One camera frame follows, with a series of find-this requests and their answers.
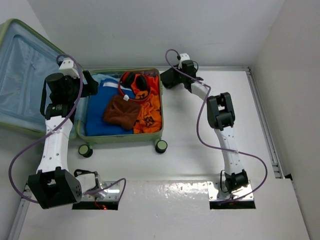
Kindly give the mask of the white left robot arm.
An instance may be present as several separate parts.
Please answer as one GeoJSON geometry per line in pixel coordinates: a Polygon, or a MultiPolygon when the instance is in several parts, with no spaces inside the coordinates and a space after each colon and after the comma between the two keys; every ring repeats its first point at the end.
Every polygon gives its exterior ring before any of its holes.
{"type": "Polygon", "coordinates": [[[76,204],[85,192],[98,188],[98,173],[68,169],[68,145],[75,118],[77,97],[96,95],[99,84],[84,70],[86,83],[63,73],[48,75],[43,84],[40,112],[45,117],[46,135],[42,159],[28,186],[43,209],[76,204]]]}

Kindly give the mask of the plain orange cloth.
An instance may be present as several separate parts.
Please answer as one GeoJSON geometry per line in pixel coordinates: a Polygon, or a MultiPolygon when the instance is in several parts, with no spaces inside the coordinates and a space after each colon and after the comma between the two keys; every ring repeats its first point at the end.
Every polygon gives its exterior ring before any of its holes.
{"type": "MultiPolygon", "coordinates": [[[[140,90],[138,89],[138,87],[136,85],[136,80],[140,76],[141,75],[136,76],[134,82],[131,84],[131,88],[135,94],[138,94],[140,92],[140,90]]],[[[158,76],[151,76],[151,75],[147,75],[145,77],[146,77],[147,83],[150,87],[151,93],[154,95],[159,95],[160,94],[160,84],[159,84],[160,79],[159,79],[159,77],[158,76]]]]}

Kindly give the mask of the orange black patterned blanket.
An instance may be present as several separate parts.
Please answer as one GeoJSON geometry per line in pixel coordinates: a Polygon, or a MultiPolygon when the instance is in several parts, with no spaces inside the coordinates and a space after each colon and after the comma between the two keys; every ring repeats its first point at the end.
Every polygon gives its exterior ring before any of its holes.
{"type": "Polygon", "coordinates": [[[162,110],[159,94],[150,93],[146,102],[141,105],[140,112],[133,127],[134,134],[151,134],[162,129],[162,110]]]}

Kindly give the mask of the light blue cloth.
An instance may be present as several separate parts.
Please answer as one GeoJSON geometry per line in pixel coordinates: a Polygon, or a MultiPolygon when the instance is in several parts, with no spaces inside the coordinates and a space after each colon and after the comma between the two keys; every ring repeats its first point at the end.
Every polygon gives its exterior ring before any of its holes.
{"type": "Polygon", "coordinates": [[[118,75],[114,76],[112,74],[103,74],[103,73],[93,74],[92,78],[98,83],[106,79],[111,81],[116,81],[116,82],[119,82],[120,80],[120,77],[118,75]]]}

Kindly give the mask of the green hard-shell suitcase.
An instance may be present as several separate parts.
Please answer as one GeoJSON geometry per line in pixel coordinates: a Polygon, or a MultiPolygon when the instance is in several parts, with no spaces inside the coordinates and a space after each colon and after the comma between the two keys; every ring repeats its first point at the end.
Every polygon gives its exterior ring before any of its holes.
{"type": "MultiPolygon", "coordinates": [[[[19,19],[0,25],[0,124],[13,131],[45,134],[45,118],[40,112],[45,78],[58,72],[56,58],[62,51],[19,19]]],[[[168,144],[160,129],[153,133],[125,134],[115,126],[94,126],[90,96],[81,98],[70,139],[81,138],[86,145],[153,141],[157,153],[168,144]]]]}

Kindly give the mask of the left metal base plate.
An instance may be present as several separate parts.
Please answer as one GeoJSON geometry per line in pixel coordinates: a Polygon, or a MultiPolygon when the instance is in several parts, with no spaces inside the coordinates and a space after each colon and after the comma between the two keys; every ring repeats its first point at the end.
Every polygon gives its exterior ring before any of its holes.
{"type": "MultiPolygon", "coordinates": [[[[99,183],[96,187],[90,189],[91,191],[103,189],[106,187],[109,187],[112,184],[111,181],[102,181],[99,183]]],[[[82,196],[82,201],[94,201],[95,199],[98,202],[116,202],[119,200],[121,193],[120,183],[117,183],[116,185],[105,189],[103,191],[100,191],[98,193],[95,193],[94,195],[86,194],[82,196]]]]}

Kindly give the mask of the red black headphones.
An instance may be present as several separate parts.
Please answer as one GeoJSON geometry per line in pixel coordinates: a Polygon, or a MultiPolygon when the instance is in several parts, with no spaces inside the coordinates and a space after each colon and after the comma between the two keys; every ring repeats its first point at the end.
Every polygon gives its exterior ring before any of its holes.
{"type": "Polygon", "coordinates": [[[126,101],[131,100],[131,101],[136,102],[138,104],[145,103],[151,93],[151,87],[149,85],[148,78],[145,75],[143,75],[142,73],[136,73],[133,71],[127,71],[120,77],[117,89],[118,89],[119,95],[122,96],[124,100],[126,100],[126,101]],[[132,84],[134,84],[135,87],[140,92],[147,91],[146,96],[144,96],[140,99],[125,97],[125,93],[123,92],[121,87],[132,89],[132,84]]]}

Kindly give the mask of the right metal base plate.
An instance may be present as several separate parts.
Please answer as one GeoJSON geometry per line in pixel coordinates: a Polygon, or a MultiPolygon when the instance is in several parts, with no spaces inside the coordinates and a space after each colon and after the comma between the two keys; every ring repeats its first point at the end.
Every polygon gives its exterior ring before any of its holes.
{"type": "Polygon", "coordinates": [[[222,202],[227,200],[254,201],[251,182],[248,182],[246,187],[242,186],[239,189],[233,190],[231,193],[223,192],[219,182],[207,182],[208,198],[210,202],[222,202]]]}

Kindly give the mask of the black pouch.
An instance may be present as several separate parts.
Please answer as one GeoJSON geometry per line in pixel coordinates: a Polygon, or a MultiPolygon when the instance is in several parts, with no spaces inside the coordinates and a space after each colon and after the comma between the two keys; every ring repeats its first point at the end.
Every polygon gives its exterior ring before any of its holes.
{"type": "Polygon", "coordinates": [[[185,76],[177,68],[170,68],[160,74],[162,85],[166,89],[172,89],[184,82],[185,76]]]}

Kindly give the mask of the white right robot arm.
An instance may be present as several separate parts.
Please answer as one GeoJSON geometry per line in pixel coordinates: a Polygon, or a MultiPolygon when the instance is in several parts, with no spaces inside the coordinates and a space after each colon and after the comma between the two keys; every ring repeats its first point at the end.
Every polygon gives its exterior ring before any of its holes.
{"type": "Polygon", "coordinates": [[[207,121],[218,137],[224,160],[224,184],[226,193],[246,187],[249,179],[237,150],[234,124],[236,120],[232,98],[228,92],[213,95],[211,87],[192,73],[191,60],[185,60],[173,69],[180,74],[180,82],[192,94],[203,100],[200,108],[206,106],[207,121]]]}

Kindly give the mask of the metal base plate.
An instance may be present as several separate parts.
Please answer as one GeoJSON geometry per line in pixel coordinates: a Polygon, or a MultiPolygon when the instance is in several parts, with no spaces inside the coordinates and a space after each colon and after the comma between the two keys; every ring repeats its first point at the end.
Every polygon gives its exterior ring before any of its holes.
{"type": "Polygon", "coordinates": [[[248,182],[246,187],[242,186],[239,189],[233,190],[231,193],[223,192],[219,182],[207,182],[208,198],[210,202],[222,202],[227,200],[254,201],[251,182],[248,182]]]}
{"type": "MultiPolygon", "coordinates": [[[[111,181],[102,181],[99,183],[96,187],[90,189],[91,191],[103,189],[106,187],[109,187],[112,184],[111,181]]],[[[94,195],[86,194],[82,196],[82,201],[94,201],[95,199],[98,202],[116,202],[119,200],[121,193],[120,183],[117,183],[116,185],[105,189],[103,191],[100,191],[98,193],[95,193],[94,195]]]]}

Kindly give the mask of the brown towel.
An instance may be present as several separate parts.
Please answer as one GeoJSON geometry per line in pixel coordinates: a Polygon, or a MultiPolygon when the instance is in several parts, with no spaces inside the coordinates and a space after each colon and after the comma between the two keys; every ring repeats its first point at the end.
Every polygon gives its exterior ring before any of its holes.
{"type": "Polygon", "coordinates": [[[105,123],[122,127],[126,131],[133,130],[141,105],[125,100],[120,95],[113,96],[108,102],[102,119],[105,123]]]}

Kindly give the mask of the blue garment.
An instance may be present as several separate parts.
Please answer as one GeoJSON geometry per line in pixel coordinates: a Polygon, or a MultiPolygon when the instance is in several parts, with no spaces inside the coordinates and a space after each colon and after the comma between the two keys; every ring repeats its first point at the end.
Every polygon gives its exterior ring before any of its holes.
{"type": "Polygon", "coordinates": [[[111,98],[118,93],[118,82],[105,79],[99,83],[97,94],[90,96],[85,123],[85,132],[88,137],[130,135],[133,133],[133,130],[126,131],[118,125],[103,121],[105,108],[111,98]]]}

